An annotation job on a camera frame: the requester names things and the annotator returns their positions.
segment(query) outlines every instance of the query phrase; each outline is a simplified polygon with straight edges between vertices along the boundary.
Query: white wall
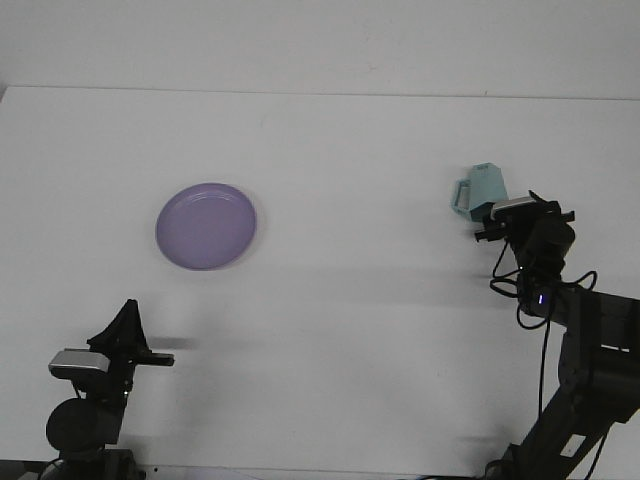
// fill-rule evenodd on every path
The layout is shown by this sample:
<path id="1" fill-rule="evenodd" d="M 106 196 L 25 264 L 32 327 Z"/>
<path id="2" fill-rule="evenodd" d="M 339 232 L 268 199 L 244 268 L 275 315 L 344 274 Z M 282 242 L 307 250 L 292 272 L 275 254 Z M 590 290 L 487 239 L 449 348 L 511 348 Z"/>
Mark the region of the white wall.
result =
<path id="1" fill-rule="evenodd" d="M 640 2 L 0 2 L 0 83 L 640 98 Z"/>

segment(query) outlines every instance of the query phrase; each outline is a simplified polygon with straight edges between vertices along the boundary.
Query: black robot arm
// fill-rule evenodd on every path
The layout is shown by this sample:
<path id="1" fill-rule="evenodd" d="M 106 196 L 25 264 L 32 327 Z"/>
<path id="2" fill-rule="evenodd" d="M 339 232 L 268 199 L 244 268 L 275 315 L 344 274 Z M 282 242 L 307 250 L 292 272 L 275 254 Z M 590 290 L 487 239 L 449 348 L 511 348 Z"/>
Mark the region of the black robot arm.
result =
<path id="1" fill-rule="evenodd" d="M 531 192 L 495 204 L 476 234 L 505 239 L 513 250 L 517 279 L 507 281 L 515 291 L 506 293 L 519 309 L 566 327 L 560 387 L 522 444 L 487 466 L 487 479 L 564 480 L 613 423 L 640 408 L 640 301 L 562 281 L 573 219 Z"/>

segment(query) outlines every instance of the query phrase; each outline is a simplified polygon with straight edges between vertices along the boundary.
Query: purple plate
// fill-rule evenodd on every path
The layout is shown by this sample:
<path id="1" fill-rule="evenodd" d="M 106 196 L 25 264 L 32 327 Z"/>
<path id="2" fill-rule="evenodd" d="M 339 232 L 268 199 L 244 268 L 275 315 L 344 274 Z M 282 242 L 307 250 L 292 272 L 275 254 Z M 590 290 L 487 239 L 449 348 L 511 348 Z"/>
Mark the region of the purple plate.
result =
<path id="1" fill-rule="evenodd" d="M 237 188 L 202 183 L 176 194 L 156 224 L 156 241 L 176 265 L 212 270 L 238 258 L 256 231 L 256 211 Z"/>

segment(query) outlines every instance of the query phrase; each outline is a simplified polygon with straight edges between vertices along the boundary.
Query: cup handle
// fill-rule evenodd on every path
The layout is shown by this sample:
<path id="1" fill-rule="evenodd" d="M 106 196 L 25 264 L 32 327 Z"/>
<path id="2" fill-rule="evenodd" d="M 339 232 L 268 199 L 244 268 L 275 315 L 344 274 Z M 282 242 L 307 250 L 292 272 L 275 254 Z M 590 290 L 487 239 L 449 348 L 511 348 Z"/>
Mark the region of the cup handle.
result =
<path id="1" fill-rule="evenodd" d="M 471 182 L 469 179 L 464 178 L 456 181 L 455 188 L 453 190 L 453 197 L 451 197 L 451 208 L 465 216 L 469 216 L 469 197 L 467 196 L 467 204 L 466 206 L 460 205 L 461 193 L 463 188 L 469 188 L 471 186 Z"/>

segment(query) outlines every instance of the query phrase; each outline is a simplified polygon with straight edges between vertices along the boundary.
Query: light blue cup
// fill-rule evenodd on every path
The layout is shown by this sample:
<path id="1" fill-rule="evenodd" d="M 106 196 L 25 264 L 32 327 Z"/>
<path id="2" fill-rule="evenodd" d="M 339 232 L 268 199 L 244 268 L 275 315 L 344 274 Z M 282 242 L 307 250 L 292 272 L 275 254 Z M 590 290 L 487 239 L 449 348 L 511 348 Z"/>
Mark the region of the light blue cup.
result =
<path id="1" fill-rule="evenodd" d="M 494 203 L 507 200 L 502 172 L 493 163 L 474 165 L 468 178 L 456 182 L 451 208 L 467 220 L 481 222 Z"/>

